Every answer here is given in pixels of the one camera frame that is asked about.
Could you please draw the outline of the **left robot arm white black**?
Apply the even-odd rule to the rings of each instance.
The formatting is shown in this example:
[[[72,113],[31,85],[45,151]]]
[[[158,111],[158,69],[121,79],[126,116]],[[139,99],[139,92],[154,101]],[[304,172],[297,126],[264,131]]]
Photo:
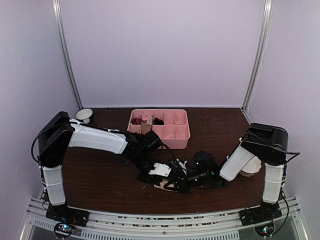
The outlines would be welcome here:
[[[93,126],[58,112],[35,137],[38,163],[47,190],[50,211],[61,222],[73,220],[66,203],[62,165],[68,148],[87,148],[122,155],[132,162],[143,180],[160,186],[172,168],[151,159],[150,155],[164,144],[153,131],[146,134]]]

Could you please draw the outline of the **pink divided organizer box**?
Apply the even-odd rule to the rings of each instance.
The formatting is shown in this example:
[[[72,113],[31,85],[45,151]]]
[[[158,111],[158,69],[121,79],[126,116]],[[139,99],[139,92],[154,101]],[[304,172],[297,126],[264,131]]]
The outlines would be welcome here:
[[[134,109],[131,111],[127,130],[131,133],[140,133],[140,125],[132,125],[133,118],[141,118],[147,113],[164,121],[164,125],[153,125],[154,131],[170,149],[182,150],[188,145],[191,137],[187,112],[184,109]]]

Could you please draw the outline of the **striped beige green sock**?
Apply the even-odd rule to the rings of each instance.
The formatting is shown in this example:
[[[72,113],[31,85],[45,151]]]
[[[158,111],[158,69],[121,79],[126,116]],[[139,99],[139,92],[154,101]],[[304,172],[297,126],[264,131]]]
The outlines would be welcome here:
[[[173,192],[175,190],[175,185],[168,181],[162,181],[159,185],[154,184],[153,186],[163,191]]]

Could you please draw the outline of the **argyle black red orange sock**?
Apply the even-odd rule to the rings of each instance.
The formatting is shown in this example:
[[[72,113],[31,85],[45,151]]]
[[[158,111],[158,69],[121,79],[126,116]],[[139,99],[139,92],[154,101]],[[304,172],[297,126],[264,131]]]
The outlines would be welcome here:
[[[165,123],[162,119],[156,117],[153,119],[153,125],[160,125],[160,126],[163,126]]]

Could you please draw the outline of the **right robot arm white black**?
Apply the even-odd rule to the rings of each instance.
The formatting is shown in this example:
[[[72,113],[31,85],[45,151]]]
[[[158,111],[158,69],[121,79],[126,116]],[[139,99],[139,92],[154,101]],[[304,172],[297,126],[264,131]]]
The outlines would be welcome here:
[[[278,201],[286,179],[287,155],[292,158],[299,155],[288,151],[288,140],[289,134],[282,127],[251,123],[222,165],[217,165],[213,155],[203,150],[193,155],[195,168],[191,170],[171,158],[168,162],[170,175],[163,188],[178,193],[187,193],[190,187],[206,183],[214,188],[225,188],[249,164],[259,160],[265,164],[261,203],[258,207],[241,210],[239,216],[243,226],[272,221],[282,216]]]

